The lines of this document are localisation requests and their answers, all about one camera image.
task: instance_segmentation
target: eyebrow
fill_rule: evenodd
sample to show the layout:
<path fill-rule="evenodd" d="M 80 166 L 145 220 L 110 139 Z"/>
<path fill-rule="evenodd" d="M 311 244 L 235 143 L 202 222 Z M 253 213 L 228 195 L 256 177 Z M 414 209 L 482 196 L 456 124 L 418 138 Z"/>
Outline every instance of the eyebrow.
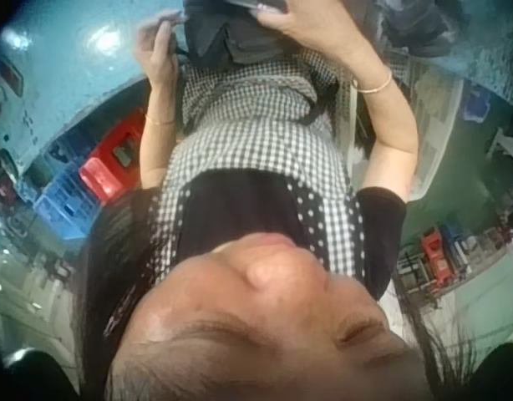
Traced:
<path fill-rule="evenodd" d="M 199 322 L 177 331 L 173 337 L 168 340 L 168 343 L 178 343 L 191 339 L 211 341 L 216 344 L 226 345 L 229 348 L 234 348 L 233 345 L 236 344 L 236 348 L 246 351 L 260 350 L 263 348 L 259 340 L 246 333 L 223 327 L 207 327 L 205 324 L 200 324 Z"/>
<path fill-rule="evenodd" d="M 405 347 L 394 353 L 387 353 L 375 358 L 370 358 L 363 363 L 363 366 L 368 370 L 372 370 L 395 367 L 396 365 L 417 362 L 418 360 L 419 356 L 417 352 L 410 347 Z"/>

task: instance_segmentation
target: black sleeve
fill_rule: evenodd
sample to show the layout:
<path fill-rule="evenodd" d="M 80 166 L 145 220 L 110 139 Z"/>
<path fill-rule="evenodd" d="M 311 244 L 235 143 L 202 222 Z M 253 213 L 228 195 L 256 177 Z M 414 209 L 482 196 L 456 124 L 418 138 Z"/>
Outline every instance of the black sleeve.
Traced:
<path fill-rule="evenodd" d="M 406 205 L 383 188 L 367 188 L 357 193 L 364 229 L 364 285 L 379 300 L 390 283 L 398 262 L 399 243 Z"/>

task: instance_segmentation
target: black bag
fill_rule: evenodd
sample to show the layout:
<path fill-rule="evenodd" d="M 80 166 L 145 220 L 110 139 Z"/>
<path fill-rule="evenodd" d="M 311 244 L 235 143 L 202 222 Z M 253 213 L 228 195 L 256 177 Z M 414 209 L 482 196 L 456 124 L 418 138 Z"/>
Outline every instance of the black bag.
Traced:
<path fill-rule="evenodd" d="M 284 0 L 266 5 L 286 9 Z M 299 45 L 264 28 L 247 8 L 224 0 L 185 0 L 188 58 L 200 69 L 224 72 L 295 53 Z"/>

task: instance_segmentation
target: black hair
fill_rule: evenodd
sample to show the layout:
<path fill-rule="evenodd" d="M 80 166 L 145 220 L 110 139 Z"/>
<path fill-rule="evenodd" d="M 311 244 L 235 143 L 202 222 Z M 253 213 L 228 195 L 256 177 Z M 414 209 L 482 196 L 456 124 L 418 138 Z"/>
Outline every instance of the black hair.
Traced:
<path fill-rule="evenodd" d="M 185 388 L 178 380 L 159 380 L 142 364 L 118 372 L 117 382 L 123 383 L 123 388 L 113 385 L 110 365 L 124 329 L 155 281 L 148 263 L 159 244 L 150 240 L 148 212 L 156 196 L 156 190 L 138 190 L 107 205 L 83 249 L 74 319 L 81 394 L 87 400 L 155 399 L 157 388 L 163 399 L 253 398 L 259 391 L 254 383 L 206 383 L 203 379 L 200 388 Z M 450 357 L 440 339 L 424 324 L 403 283 L 395 277 L 394 284 L 424 360 L 434 399 L 465 399 L 475 361 L 470 342 L 461 342 L 459 351 Z M 114 311 L 119 311 L 115 322 L 110 321 Z"/>
<path fill-rule="evenodd" d="M 155 249 L 148 215 L 156 195 L 157 190 L 137 190 L 109 203 L 80 253 L 73 330 L 84 399 L 104 399 L 124 329 L 155 279 L 148 268 Z M 110 321 L 118 310 L 118 322 Z"/>

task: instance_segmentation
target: floor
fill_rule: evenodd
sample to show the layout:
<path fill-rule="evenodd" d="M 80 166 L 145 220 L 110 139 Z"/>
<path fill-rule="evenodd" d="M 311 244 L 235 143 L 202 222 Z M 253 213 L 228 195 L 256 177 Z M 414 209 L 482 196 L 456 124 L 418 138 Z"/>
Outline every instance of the floor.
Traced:
<path fill-rule="evenodd" d="M 472 232 L 496 222 L 496 204 L 513 182 L 513 159 L 497 152 L 485 154 L 499 126 L 510 118 L 511 107 L 494 97 L 483 124 L 458 118 L 446 154 L 425 198 L 409 204 L 402 243 L 416 242 L 431 226 L 459 222 Z"/>

